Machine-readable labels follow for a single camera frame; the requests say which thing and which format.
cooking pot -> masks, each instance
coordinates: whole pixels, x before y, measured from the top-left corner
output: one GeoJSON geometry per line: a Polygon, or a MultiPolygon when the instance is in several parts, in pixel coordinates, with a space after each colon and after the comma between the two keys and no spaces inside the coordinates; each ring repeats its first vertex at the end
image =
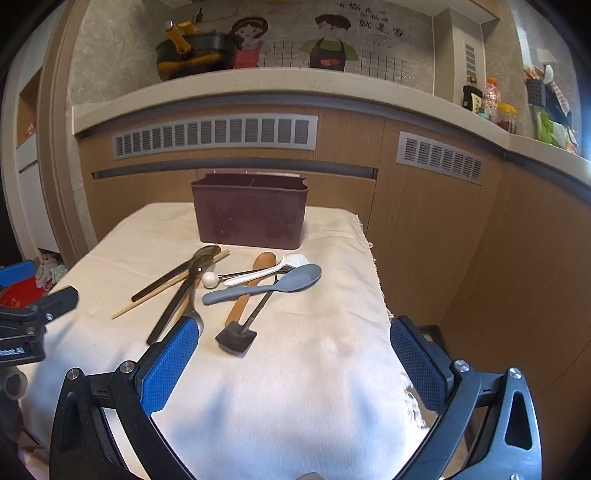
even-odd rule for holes
{"type": "Polygon", "coordinates": [[[156,68],[162,81],[234,67],[238,42],[225,33],[183,34],[167,22],[168,40],[156,47],[156,68]]]}

blue spoon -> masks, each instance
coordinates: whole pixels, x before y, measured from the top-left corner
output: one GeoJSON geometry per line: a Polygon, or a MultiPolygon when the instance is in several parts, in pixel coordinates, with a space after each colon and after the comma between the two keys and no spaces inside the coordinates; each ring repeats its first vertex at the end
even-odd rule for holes
{"type": "Polygon", "coordinates": [[[314,285],[322,276],[322,269],[318,265],[308,264],[294,268],[274,285],[258,285],[256,287],[230,287],[216,290],[203,296],[203,304],[211,305],[224,300],[237,299],[242,295],[256,295],[268,291],[282,291],[290,293],[304,290],[314,285]]]}

white ball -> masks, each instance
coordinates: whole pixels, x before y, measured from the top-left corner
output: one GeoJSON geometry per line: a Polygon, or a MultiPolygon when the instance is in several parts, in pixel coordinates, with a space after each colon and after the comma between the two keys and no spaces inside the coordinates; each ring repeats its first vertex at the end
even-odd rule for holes
{"type": "Polygon", "coordinates": [[[215,288],[219,283],[219,278],[214,272],[205,272],[201,278],[201,283],[205,288],[215,288]]]}

yellow jar lid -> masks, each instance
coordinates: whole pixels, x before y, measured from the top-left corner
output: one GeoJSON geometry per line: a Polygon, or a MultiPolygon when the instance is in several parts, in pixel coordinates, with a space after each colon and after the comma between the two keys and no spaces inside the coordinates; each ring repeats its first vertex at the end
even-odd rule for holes
{"type": "Polygon", "coordinates": [[[517,109],[510,103],[498,103],[496,106],[497,110],[503,113],[509,113],[510,115],[517,115],[517,109]]]}

wooden spoon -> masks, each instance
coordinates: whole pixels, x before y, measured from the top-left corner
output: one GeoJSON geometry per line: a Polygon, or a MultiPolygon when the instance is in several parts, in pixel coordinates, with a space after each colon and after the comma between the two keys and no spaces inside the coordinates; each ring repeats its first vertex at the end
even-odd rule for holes
{"type": "MultiPolygon", "coordinates": [[[[274,267],[276,263],[277,257],[275,256],[275,254],[271,252],[263,252],[255,258],[255,262],[252,264],[252,269],[259,270],[261,268],[274,267]]],[[[248,282],[246,285],[248,287],[254,287],[258,285],[258,283],[261,280],[262,278],[255,278],[254,280],[248,282]]],[[[232,307],[232,310],[230,310],[230,313],[228,314],[228,318],[226,319],[226,323],[224,324],[224,326],[227,327],[232,322],[240,322],[240,317],[242,316],[242,312],[244,312],[244,309],[246,308],[246,304],[248,303],[249,298],[250,295],[243,295],[242,297],[238,297],[236,303],[234,303],[234,306],[232,307]]]]}

